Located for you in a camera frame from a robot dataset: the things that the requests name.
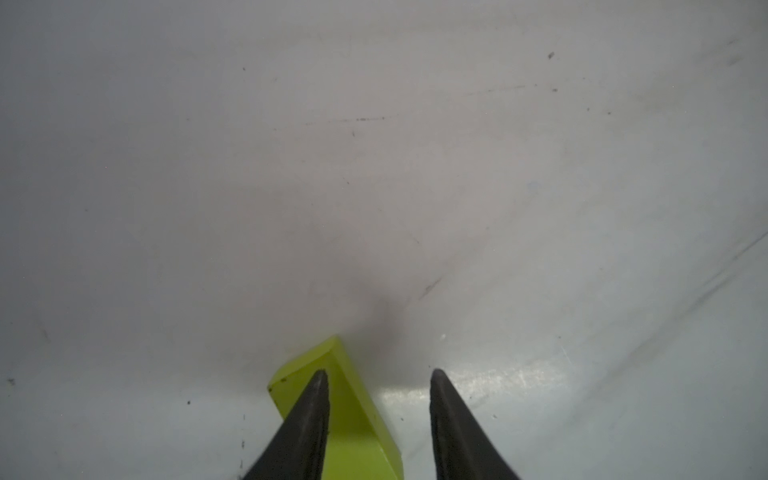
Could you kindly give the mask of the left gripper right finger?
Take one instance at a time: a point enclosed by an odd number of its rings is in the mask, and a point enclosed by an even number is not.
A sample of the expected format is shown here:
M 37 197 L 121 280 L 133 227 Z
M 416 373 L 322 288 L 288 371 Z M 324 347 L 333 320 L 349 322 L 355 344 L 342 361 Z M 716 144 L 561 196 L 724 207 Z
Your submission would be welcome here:
M 429 411 L 437 479 L 520 480 L 442 369 L 431 375 Z

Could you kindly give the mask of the green block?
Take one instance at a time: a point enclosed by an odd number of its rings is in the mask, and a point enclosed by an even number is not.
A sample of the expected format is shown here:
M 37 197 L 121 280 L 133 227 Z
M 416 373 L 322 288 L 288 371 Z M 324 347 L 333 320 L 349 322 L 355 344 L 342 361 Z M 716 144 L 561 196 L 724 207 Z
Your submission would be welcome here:
M 402 479 L 400 451 L 340 337 L 321 342 L 273 375 L 268 392 L 281 417 L 288 417 L 318 370 L 328 375 L 330 400 L 322 479 Z

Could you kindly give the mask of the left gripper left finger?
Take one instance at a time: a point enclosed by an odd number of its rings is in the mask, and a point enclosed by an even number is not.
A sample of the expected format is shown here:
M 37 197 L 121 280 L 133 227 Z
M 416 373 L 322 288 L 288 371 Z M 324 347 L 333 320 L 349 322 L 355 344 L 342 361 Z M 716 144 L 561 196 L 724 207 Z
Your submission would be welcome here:
M 330 419 L 330 393 L 325 370 L 316 371 L 283 424 L 244 480 L 322 477 Z

